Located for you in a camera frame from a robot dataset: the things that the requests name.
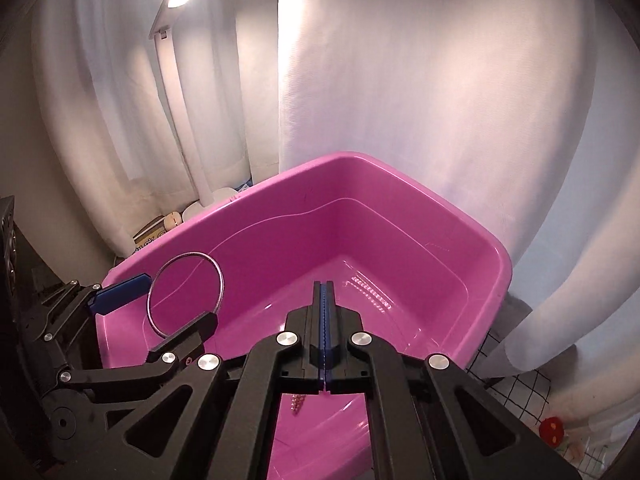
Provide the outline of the pink scrunchie with red strawberries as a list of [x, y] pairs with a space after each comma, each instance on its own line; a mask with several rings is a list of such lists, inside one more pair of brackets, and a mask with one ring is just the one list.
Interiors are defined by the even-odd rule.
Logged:
[[559, 417], [543, 419], [538, 426], [538, 436], [549, 448], [555, 450], [570, 463], [577, 464], [585, 456], [582, 442], [572, 440]]

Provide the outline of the stack of books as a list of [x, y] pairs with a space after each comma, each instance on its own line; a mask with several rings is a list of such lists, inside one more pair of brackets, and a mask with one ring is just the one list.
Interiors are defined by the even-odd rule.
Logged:
[[178, 211], [171, 211], [166, 216], [159, 216], [149, 222], [134, 236], [134, 244], [136, 250], [140, 250], [145, 246], [153, 243], [164, 234], [180, 226], [182, 223], [182, 215]]

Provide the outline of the pink plastic tub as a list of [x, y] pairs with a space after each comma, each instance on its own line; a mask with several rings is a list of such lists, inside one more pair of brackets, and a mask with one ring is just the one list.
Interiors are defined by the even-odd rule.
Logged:
[[107, 284], [142, 273], [156, 284], [99, 316], [96, 334], [105, 367], [139, 365], [162, 333], [216, 309], [205, 348], [228, 360], [283, 330], [327, 282], [400, 353], [465, 366], [511, 272], [500, 242], [460, 209], [379, 160], [340, 153], [255, 185], [115, 266]]

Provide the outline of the white sheer curtain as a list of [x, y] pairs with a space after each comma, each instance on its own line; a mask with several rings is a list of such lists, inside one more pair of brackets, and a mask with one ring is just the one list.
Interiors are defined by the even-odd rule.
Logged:
[[192, 132], [171, 125], [163, 0], [40, 0], [49, 138], [121, 257], [217, 188], [337, 151], [381, 159], [490, 229], [529, 315], [485, 376], [545, 367], [570, 434], [639, 419], [639, 51], [602, 0], [190, 0], [172, 29]]

